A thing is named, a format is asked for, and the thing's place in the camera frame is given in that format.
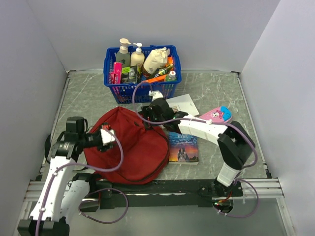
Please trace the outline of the red backpack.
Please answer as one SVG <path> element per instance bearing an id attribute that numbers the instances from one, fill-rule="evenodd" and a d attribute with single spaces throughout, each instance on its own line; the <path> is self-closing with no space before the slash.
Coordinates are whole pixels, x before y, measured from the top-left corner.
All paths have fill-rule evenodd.
<path id="1" fill-rule="evenodd" d="M 110 169 L 121 161 L 121 167 L 113 172 L 98 172 L 102 178 L 113 183 L 146 184 L 155 180 L 167 166 L 170 155 L 169 140 L 165 132 L 155 126 L 145 129 L 135 112 L 117 107 L 104 114 L 93 126 L 91 132 L 107 122 L 115 131 L 122 145 L 123 153 L 117 145 L 106 152 L 96 148 L 84 149 L 87 164 Z"/>

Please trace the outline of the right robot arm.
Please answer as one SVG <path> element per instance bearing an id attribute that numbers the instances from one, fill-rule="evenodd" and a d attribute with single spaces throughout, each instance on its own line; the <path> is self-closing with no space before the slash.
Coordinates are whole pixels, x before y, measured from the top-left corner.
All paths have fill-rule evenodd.
<path id="1" fill-rule="evenodd" d="M 237 121 L 219 123 L 197 118 L 187 112 L 175 112 L 158 90 L 149 91 L 152 99 L 148 106 L 141 108 L 138 115 L 146 125 L 162 125 L 169 132 L 192 135 L 207 140 L 220 148 L 223 166 L 216 177 L 215 190 L 225 196 L 232 190 L 239 173 L 255 163 L 246 165 L 254 154 L 257 159 L 255 143 Z"/>

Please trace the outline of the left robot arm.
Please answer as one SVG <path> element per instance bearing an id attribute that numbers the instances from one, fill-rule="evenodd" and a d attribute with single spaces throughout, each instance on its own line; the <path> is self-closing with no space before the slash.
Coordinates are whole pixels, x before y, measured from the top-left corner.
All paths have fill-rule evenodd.
<path id="1" fill-rule="evenodd" d="M 41 194 L 28 219 L 20 220 L 17 230 L 22 236 L 67 236 L 70 221 L 84 197 L 97 192 L 96 176 L 78 174 L 68 186 L 78 157 L 86 148 L 107 151 L 115 141 L 115 132 L 104 122 L 96 131 L 87 131 L 88 123 L 83 117 L 70 117 L 65 131 L 51 149 L 48 176 Z"/>

